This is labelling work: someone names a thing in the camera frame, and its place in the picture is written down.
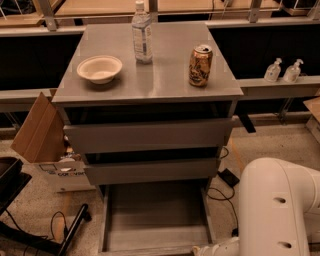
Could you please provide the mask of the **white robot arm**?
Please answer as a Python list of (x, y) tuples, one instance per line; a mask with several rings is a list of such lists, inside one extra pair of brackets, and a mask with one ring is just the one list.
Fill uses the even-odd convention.
[(319, 239), (320, 171), (276, 158), (250, 162), (239, 184), (239, 235), (192, 256), (310, 256)]

